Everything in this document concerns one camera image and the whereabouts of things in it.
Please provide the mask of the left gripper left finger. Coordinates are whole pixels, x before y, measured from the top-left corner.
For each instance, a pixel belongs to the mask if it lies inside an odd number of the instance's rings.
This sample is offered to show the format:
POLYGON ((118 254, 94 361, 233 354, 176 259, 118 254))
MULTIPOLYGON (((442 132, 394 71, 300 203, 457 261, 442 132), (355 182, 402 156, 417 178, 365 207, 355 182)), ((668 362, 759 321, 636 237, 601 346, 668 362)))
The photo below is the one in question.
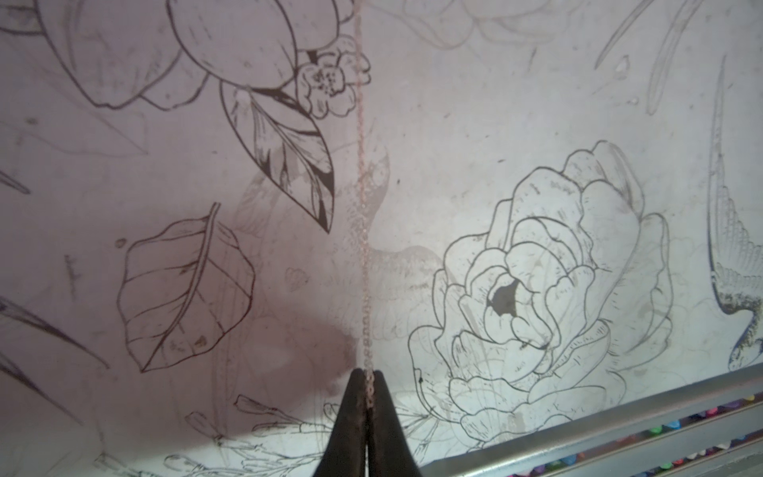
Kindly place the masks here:
POLYGON ((366 475, 366 373, 355 369, 314 477, 366 475))

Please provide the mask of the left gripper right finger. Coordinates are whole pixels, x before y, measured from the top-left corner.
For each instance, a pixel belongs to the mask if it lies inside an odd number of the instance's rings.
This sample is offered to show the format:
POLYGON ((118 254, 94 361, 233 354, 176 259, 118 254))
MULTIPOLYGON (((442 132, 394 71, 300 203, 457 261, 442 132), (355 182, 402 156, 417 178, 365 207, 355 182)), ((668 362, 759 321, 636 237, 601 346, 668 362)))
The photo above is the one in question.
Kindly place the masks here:
POLYGON ((381 371, 374 371, 374 404, 367 411, 367 427, 371 477, 420 477, 381 371))

